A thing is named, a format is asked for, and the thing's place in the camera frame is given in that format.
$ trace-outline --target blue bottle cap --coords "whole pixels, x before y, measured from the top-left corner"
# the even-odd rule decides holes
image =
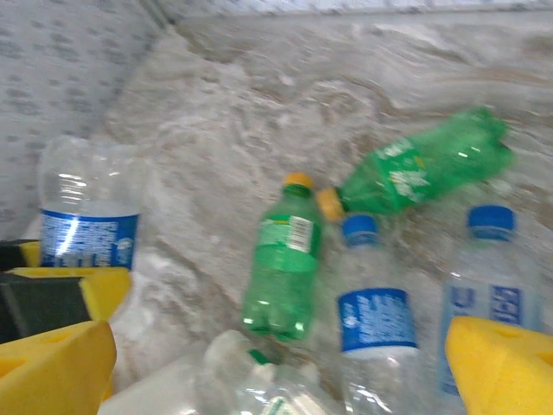
[[[354,214],[342,223],[342,233],[348,246],[378,243],[377,222],[368,214]]]
[[[515,213],[500,205],[481,205],[468,212],[467,226],[478,239],[509,240],[515,230]]]

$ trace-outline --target patterned wall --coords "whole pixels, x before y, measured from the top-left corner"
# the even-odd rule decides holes
[[[432,10],[549,9],[552,0],[150,0],[175,20],[213,15],[256,15],[331,11],[417,12]]]
[[[48,139],[86,137],[155,37],[134,0],[0,0],[0,239],[36,214]]]

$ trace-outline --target yellow bottle cap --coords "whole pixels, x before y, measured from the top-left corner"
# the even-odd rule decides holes
[[[294,171],[292,173],[288,173],[288,175],[284,179],[284,186],[286,186],[287,184],[301,184],[306,188],[313,188],[313,181],[311,180],[311,177],[309,177],[302,171]]]
[[[340,198],[335,188],[325,188],[319,192],[317,201],[319,202],[319,208],[322,214],[325,215],[327,220],[337,222],[346,218],[346,212],[344,212],[344,208],[340,203]]]

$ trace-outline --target barcode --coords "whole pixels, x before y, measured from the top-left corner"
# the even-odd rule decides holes
[[[290,233],[288,248],[309,253],[311,250],[311,235],[313,234],[313,222],[311,220],[290,217]]]

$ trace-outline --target green plastic bottle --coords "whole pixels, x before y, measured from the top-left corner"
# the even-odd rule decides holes
[[[312,187],[306,174],[290,173],[260,221],[242,305],[243,324],[254,333],[283,341],[308,333],[323,225]]]
[[[507,126],[479,106],[448,118],[434,130],[369,153],[338,188],[317,195],[328,220],[348,212],[396,214],[468,182],[499,173],[513,159],[500,139]]]

